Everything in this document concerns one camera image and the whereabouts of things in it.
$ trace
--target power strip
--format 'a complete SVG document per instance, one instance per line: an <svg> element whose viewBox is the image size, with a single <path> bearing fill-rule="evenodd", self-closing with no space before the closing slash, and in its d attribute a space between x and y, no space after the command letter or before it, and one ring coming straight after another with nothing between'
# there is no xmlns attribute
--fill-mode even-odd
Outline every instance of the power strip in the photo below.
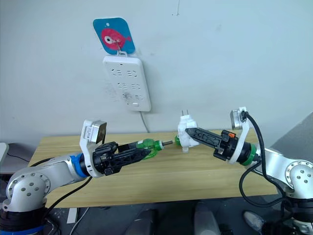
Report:
<svg viewBox="0 0 313 235"><path fill-rule="evenodd" d="M151 103L141 60L125 56L103 59L108 76L128 110L150 111Z"/></svg>

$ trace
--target blue sticker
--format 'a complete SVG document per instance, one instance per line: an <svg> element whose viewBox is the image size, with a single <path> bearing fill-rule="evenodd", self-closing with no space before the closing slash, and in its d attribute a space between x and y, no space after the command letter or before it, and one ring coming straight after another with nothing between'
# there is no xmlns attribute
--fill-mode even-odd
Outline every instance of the blue sticker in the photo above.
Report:
<svg viewBox="0 0 313 235"><path fill-rule="evenodd" d="M119 48L128 54L135 51L135 46L127 22L122 18L96 19L93 21L104 50L116 54Z"/></svg>

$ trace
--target wire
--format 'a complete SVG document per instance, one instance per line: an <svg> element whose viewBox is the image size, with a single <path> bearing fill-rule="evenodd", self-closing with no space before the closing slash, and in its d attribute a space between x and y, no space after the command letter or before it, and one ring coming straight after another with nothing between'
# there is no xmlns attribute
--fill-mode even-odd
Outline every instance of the wire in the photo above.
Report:
<svg viewBox="0 0 313 235"><path fill-rule="evenodd" d="M52 211L52 209L58 205L63 199L67 198L68 196L72 195L73 193L77 192L78 190L82 189L83 187L85 187L90 181L92 180L92 176L90 176L86 182L84 182L82 185L80 185L79 187L77 187L76 189L72 190L71 192L68 192L67 194L65 194L64 196L60 197L58 200L55 201L55 203L53 203L48 210L44 213L44 216L42 218L42 224L46 218L46 216Z"/></svg>
<svg viewBox="0 0 313 235"><path fill-rule="evenodd" d="M145 122L145 119L143 118L142 112L139 111L139 113L140 113L142 123L143 123L143 125L145 126L147 133L150 133L150 131L149 131L148 127L147 127L147 124L146 124L146 122Z"/></svg>
<svg viewBox="0 0 313 235"><path fill-rule="evenodd" d="M80 217L80 219L74 224L72 230L70 231L69 235L72 235L74 232L74 229L77 227L78 223L82 220L82 218L85 216L85 214L87 213L87 211L89 210L90 207L88 207L85 212L83 213L82 217Z"/></svg>
<svg viewBox="0 0 313 235"><path fill-rule="evenodd" d="M46 220L47 220L47 222L48 222L49 224L51 224L51 226L52 226L50 232L49 232L47 235L54 235L55 233L59 234L60 229L59 229L59 227L57 226L57 224L56 224L54 221L52 221L51 219L49 219L49 218L47 218Z"/></svg>
<svg viewBox="0 0 313 235"><path fill-rule="evenodd" d="M37 165L39 165L41 163L45 163L45 162L49 161L50 159L52 159L52 158L46 158L46 159L40 160L39 162L36 162L33 165L31 165L31 166L37 166Z"/></svg>
<svg viewBox="0 0 313 235"><path fill-rule="evenodd" d="M251 123L252 123L252 125L253 125L253 127L254 127L254 129L255 129L255 132L256 132L256 134L257 134L257 136L258 136L259 145L260 145L260 149L261 149L261 156L260 156L260 157L261 157L261 160L260 160L257 164L255 164L254 166L250 167L248 170L246 170L246 171L242 174L242 176L241 176L241 178L240 178L240 181L239 181L239 190L240 190L240 193L241 193L242 197L243 197L248 203L250 203L250 204L252 204L252 205L254 205L254 206L256 206L256 207L263 207L263 208L264 208L264 207L271 207L271 206L274 206L274 205L276 205L277 203L280 203L280 202L287 202L287 203L291 204L291 202L289 201L289 199L286 198L286 193L285 193L284 190L280 187L280 185L279 185L277 182L273 181L273 180L267 175L267 172L266 172L265 147L264 147L264 141L263 141L263 137L262 137L262 134L261 134L261 131L260 131L259 126L257 125L256 121L253 119L253 117L249 115L248 112L243 112L243 115L244 115L244 117L246 117L247 119L249 119L249 120L251 121ZM251 171L253 171L253 170L256 169L257 167L259 167L260 165L261 165L261 167L262 167L262 174L263 174L263 177L264 177L267 181L269 181L271 184L274 184L274 185L278 188L278 190L281 192L281 194L282 194L282 197L281 197L281 198L278 198L278 199L273 200L273 201L271 201L271 202L269 202L269 203L266 203L266 204L260 204L260 203L256 203L256 202L251 201L251 200L245 195L244 190L243 190L243 182L244 182L245 177L246 177ZM283 222L283 221L285 221L285 220L291 218L292 215L293 215L293 212L291 211L291 214L290 214L290 215L288 215L288 216L285 217L285 218L280 219L278 222ZM282 217L284 216L284 207L283 207L283 206L281 206L281 216L282 216Z"/></svg>
<svg viewBox="0 0 313 235"><path fill-rule="evenodd" d="M29 162L29 160L26 160L26 159L21 158L21 157L19 157L19 156L15 156L15 155L12 155L12 154L9 154L9 153L6 153L6 154L9 155L9 156L11 156L11 157L15 157L15 158L22 159L22 160L25 161L25 162Z"/></svg>

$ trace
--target green ring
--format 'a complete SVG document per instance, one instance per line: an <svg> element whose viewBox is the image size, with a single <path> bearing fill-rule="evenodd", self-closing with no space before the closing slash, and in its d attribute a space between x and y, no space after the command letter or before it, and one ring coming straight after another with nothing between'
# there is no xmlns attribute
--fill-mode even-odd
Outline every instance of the green ring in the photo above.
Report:
<svg viewBox="0 0 313 235"><path fill-rule="evenodd" d="M241 163L241 165L250 165L254 159L255 153L256 153L256 147L254 144L250 144L251 146L251 152L250 152L250 156L248 157L248 159Z"/></svg>

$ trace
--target white cable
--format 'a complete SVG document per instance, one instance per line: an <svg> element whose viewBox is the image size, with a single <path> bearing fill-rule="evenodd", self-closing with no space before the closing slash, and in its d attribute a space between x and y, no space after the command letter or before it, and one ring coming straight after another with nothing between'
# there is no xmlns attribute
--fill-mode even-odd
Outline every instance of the white cable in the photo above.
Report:
<svg viewBox="0 0 313 235"><path fill-rule="evenodd" d="M76 224L74 224L72 230L70 231L69 235L72 235L72 233L74 232L74 229L77 227L78 223L82 220L82 218L85 216L85 214L87 213L87 211L89 210L90 207L88 207L85 212L83 213L82 217L80 217L80 219L76 222Z"/></svg>
<svg viewBox="0 0 313 235"><path fill-rule="evenodd" d="M145 122L145 119L143 119L143 114L142 114L142 112L141 112L141 111L139 111L139 112L140 112L140 116L141 116L142 123L143 123L143 125L145 126L147 133L150 133L150 131L149 131L148 127L147 127L147 124L146 124L146 122Z"/></svg>
<svg viewBox="0 0 313 235"><path fill-rule="evenodd" d="M52 231L54 230L54 224L49 220L47 219L48 223L51 224L52 226L52 229L50 230L50 232L48 233L48 235L50 235L52 233Z"/></svg>

